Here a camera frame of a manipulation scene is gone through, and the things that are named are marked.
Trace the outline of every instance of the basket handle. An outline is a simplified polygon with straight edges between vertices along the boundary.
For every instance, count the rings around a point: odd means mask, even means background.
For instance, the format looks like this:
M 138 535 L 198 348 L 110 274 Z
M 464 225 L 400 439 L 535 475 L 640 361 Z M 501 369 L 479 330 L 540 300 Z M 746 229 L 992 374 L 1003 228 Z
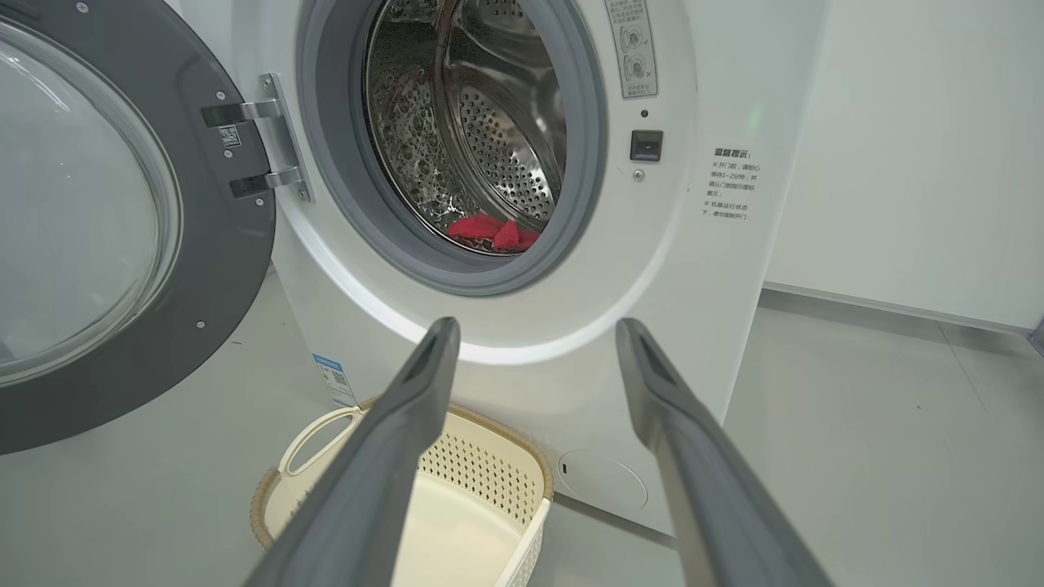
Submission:
M 290 463 L 296 457 L 298 452 L 301 450 L 305 443 L 309 441 L 316 432 L 325 428 L 331 422 L 339 420 L 341 418 L 349 418 L 348 427 L 341 430 L 337 438 L 330 441 L 326 446 L 321 448 L 308 460 L 307 463 L 298 467 L 296 469 L 290 469 Z M 340 409 L 335 409 L 333 412 L 324 414 L 315 419 L 314 422 L 301 430 L 298 438 L 293 439 L 290 446 L 286 447 L 286 452 L 283 453 L 283 457 L 279 461 L 279 476 L 282 478 L 293 477 L 300 475 L 302 471 L 311 467 L 316 461 L 319 460 L 324 454 L 326 454 L 331 448 L 339 444 L 345 438 L 355 429 L 359 424 L 359 420 L 362 419 L 362 410 L 358 407 L 342 407 Z

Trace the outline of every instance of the instruction sticker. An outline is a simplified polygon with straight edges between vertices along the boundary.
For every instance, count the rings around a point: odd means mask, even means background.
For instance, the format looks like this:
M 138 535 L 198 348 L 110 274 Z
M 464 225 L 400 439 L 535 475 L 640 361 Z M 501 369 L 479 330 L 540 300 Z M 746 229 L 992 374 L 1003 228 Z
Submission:
M 355 394 L 352 393 L 351 385 L 348 384 L 348 377 L 345 376 L 345 370 L 340 363 L 316 354 L 313 354 L 312 357 L 315 358 L 315 365 L 319 367 L 319 372 L 326 379 L 327 389 L 330 390 L 330 397 L 333 398 L 333 401 L 346 407 L 359 405 L 359 402 L 355 400 Z
M 656 53 L 645 0 L 604 0 L 620 64 L 624 98 L 655 96 Z
M 750 148 L 714 146 L 708 154 L 710 177 L 704 180 L 703 217 L 742 222 L 755 205 L 761 164 Z

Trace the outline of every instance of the wicker rim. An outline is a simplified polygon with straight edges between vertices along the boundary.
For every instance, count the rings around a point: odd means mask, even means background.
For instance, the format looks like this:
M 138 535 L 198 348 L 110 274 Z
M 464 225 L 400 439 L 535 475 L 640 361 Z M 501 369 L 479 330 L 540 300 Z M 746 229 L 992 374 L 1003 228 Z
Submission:
M 377 401 L 377 397 L 370 398 L 359 404 L 359 408 L 363 412 L 369 410 L 374 402 Z M 542 451 L 536 443 L 533 443 L 528 438 L 522 436 L 520 432 L 504 426 L 503 424 L 487 418 L 477 412 L 472 412 L 467 407 L 461 407 L 459 405 L 450 404 L 449 413 L 469 420 L 474 424 L 478 424 L 483 428 L 493 431 L 512 443 L 521 446 L 529 453 L 530 456 L 540 463 L 540 470 L 544 474 L 544 498 L 548 501 L 552 501 L 554 497 L 554 475 L 551 473 L 551 466 L 547 462 L 547 457 L 544 456 L 544 451 Z M 261 483 L 258 484 L 258 488 L 254 491 L 254 497 L 251 498 L 251 530 L 254 531 L 254 537 L 261 544 L 261 547 L 265 550 L 271 548 L 275 544 L 276 539 L 272 538 L 271 533 L 268 532 L 268 527 L 264 523 L 264 511 L 268 506 L 268 498 L 271 496 L 271 492 L 276 489 L 276 484 L 279 483 L 279 471 L 272 467 L 265 472 L 264 476 L 261 477 Z

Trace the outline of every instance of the washing machine door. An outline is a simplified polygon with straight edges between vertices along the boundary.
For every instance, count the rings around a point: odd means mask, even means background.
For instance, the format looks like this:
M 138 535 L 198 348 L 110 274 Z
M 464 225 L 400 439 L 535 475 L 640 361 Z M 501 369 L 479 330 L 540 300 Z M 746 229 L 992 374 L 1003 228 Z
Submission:
M 0 0 L 0 96 L 8 453 L 118 418 L 210 357 L 264 279 L 279 174 L 163 2 Z

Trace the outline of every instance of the stainless steel drum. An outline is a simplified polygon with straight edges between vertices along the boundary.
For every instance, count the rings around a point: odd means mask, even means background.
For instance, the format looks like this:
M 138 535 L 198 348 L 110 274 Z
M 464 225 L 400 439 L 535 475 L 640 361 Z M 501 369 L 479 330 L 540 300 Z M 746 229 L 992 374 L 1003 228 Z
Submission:
M 550 58 L 515 0 L 389 0 L 366 57 L 370 136 L 392 184 L 431 231 L 489 214 L 540 233 L 565 171 Z

